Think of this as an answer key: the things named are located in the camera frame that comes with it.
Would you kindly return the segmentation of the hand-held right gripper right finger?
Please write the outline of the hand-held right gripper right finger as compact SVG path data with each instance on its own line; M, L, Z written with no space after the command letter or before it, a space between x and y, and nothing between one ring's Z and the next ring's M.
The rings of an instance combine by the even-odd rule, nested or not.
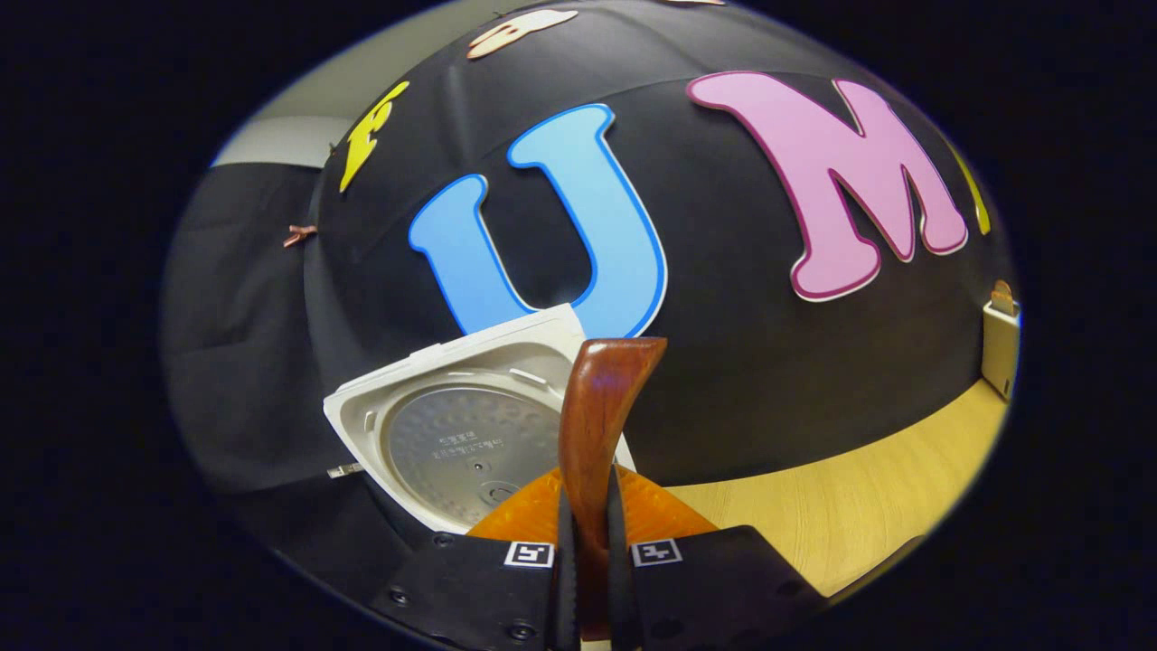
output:
M828 606L756 527L720 528L620 466L607 535L616 650L765 650Z

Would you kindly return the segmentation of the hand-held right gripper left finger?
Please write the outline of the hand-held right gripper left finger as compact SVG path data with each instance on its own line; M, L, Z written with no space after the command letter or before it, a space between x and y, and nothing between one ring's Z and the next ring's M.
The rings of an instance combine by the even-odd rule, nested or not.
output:
M479 527L430 533L381 585L373 611L442 650L578 650L576 543L560 471Z

